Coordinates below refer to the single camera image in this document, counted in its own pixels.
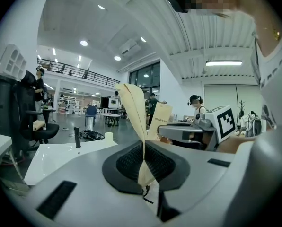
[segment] black mesh grille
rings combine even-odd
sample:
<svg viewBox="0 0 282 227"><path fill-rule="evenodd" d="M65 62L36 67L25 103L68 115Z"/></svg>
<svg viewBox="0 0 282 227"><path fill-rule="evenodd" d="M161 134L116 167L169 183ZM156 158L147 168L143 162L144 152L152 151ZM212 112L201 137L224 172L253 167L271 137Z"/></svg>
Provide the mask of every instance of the black mesh grille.
<svg viewBox="0 0 282 227"><path fill-rule="evenodd" d="M139 169L143 162L143 143L121 156L116 167L120 173L135 182L138 182Z"/></svg>
<svg viewBox="0 0 282 227"><path fill-rule="evenodd" d="M176 167L171 158L148 145L145 145L145 162L157 182L171 174Z"/></svg>

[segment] gray floor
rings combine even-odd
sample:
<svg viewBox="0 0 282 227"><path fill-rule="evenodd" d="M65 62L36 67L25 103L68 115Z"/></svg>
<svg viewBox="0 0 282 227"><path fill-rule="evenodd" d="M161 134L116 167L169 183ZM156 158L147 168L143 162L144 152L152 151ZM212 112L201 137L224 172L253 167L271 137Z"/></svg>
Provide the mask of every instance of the gray floor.
<svg viewBox="0 0 282 227"><path fill-rule="evenodd" d="M49 140L49 143L72 143L75 142L73 137L74 127L80 127L80 131L85 129L85 117L83 115L73 115L73 114L55 114L50 117L50 122L53 122L53 119L56 120L56 123L59 125L59 132L57 135ZM118 144L125 143L128 141L138 140L138 136L134 131L129 120L120 119L118 127L108 127L105 125L103 116L97 116L94 130L102 133L112 132L114 134L114 141ZM28 167L32 161L35 151L31 152L29 157L25 161L19 163L19 168L23 177L25 177ZM15 171L13 166L0 166L0 178L9 182L22 183L18 174Z"/></svg>

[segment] ceiling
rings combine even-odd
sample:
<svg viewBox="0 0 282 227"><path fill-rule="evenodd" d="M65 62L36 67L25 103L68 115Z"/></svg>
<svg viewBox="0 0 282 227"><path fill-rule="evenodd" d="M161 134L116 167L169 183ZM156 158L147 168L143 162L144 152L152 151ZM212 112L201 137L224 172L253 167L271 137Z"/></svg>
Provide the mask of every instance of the ceiling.
<svg viewBox="0 0 282 227"><path fill-rule="evenodd" d="M50 60L50 61L55 61L55 59L58 60L58 62L72 65L72 66L77 66L78 64L80 65L80 68L82 69L88 69L90 63L92 60L90 58L87 58L85 56L81 57L81 61L78 61L78 54L74 54L71 52L67 52L64 50L60 50L57 48L55 49L56 55L53 54L53 49L52 47L47 47L43 45L38 45L37 46L37 54L41 56L42 59Z"/></svg>
<svg viewBox="0 0 282 227"><path fill-rule="evenodd" d="M98 3L106 10L99 9ZM96 56L96 60L113 67L142 61L156 52L178 81L205 76L253 76L250 54L255 24L239 12L228 18L197 11L181 14L167 0L48 0L40 27L39 38L51 36L53 41L57 40L55 35L65 36L71 42L64 40L63 44L74 44L75 50L81 49L80 39L89 40L90 46L83 51L87 57L95 60ZM135 39L142 50L130 59L115 62L114 55L120 53L121 44L129 38ZM206 67L209 60L243 63L239 67Z"/></svg>
<svg viewBox="0 0 282 227"><path fill-rule="evenodd" d="M46 78L45 76L43 77L43 80L44 80L44 83L46 83L50 87L56 89L57 80ZM110 91L110 90L98 89L96 87L84 86L84 85L81 85L81 84L75 84L75 83L71 83L71 82L67 82L67 81L61 81L60 82L60 90L63 90L63 89L74 90L74 88L76 88L76 91L78 93L79 92L86 93L86 94L89 93L90 95L95 94L95 93L100 93L100 95L102 97L111 96L111 95L114 94L114 91Z"/></svg>
<svg viewBox="0 0 282 227"><path fill-rule="evenodd" d="M130 50L123 56L121 46L130 39L131 45L136 44L136 52ZM87 41L88 46L82 46L81 40ZM121 13L102 10L91 0L47 0L41 16L38 44L81 54L114 69L153 53L150 45L141 40L141 35ZM116 61L115 56L120 56L121 61ZM63 53L58 57L58 61L64 63L67 59L72 60L70 55Z"/></svg>

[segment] floor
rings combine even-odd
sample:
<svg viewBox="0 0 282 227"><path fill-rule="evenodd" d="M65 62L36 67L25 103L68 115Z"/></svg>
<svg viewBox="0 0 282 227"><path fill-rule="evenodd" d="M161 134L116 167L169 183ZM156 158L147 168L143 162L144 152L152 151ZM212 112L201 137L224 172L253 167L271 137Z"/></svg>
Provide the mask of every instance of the floor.
<svg viewBox="0 0 282 227"><path fill-rule="evenodd" d="M49 122L59 124L59 132L57 135L49 140L49 143L72 143L75 142L74 138L74 127L80 127L80 131L85 129L85 117L83 115L73 115L73 114L52 114L50 115ZM118 144L127 143L128 140L135 141L138 140L138 136L134 131L129 120L120 119L119 126L110 128L105 125L105 120L103 116L97 116L94 130L102 133L112 132L114 134L114 141ZM20 172L23 177L25 177L28 167L35 155L34 152L30 152L29 156L21 163L18 164ZM10 189L10 191L15 194L25 197L28 193L28 188L26 185L22 184L18 174L13 166L0 166L0 179L3 183ZM157 212L158 207L158 193L159 184L154 181L150 186L150 191L146 198L153 204L146 202L146 204L153 210L154 213Z"/></svg>

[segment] woman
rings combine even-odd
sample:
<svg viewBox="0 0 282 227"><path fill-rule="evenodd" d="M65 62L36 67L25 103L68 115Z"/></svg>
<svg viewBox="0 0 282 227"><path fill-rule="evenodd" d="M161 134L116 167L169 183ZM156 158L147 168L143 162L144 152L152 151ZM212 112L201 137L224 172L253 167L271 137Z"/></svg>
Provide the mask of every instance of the woman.
<svg viewBox="0 0 282 227"><path fill-rule="evenodd" d="M282 22L273 8L265 0L196 0L196 3L201 9L207 9L220 17L227 17L222 14L222 11L230 10L243 12L254 20L256 39L251 64L264 99L261 118L269 123L267 129L274 128L277 124L282 125L282 115L277 112L277 105L274 103L277 100L280 101L279 97L282 93L271 94L266 89L282 70ZM282 83L278 87L277 90L282 92ZM217 151L236 153L241 143L253 140L255 137L231 136L219 145Z"/></svg>
<svg viewBox="0 0 282 227"><path fill-rule="evenodd" d="M192 95L190 98L189 98L189 101L188 101L188 105L191 105L192 108L195 109L194 111L194 117L198 114L198 113L206 113L206 108L202 105L203 103L203 99L198 96L198 95Z"/></svg>

